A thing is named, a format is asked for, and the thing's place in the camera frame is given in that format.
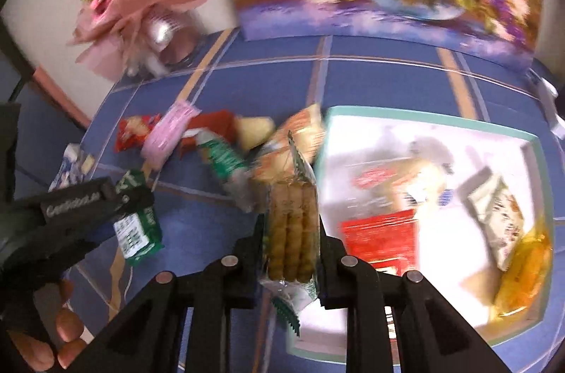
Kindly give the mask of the person's left hand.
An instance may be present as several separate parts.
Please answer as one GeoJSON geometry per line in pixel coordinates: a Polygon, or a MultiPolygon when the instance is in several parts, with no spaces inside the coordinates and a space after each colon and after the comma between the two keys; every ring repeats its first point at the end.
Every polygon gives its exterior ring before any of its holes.
{"type": "Polygon", "coordinates": [[[52,315],[57,346],[53,346],[41,319],[35,318],[35,307],[31,304],[15,302],[3,313],[8,335],[34,372],[46,372],[55,365],[67,369],[87,346],[82,338],[84,323],[66,305],[73,290],[74,285],[68,279],[58,283],[60,304],[52,315]]]}

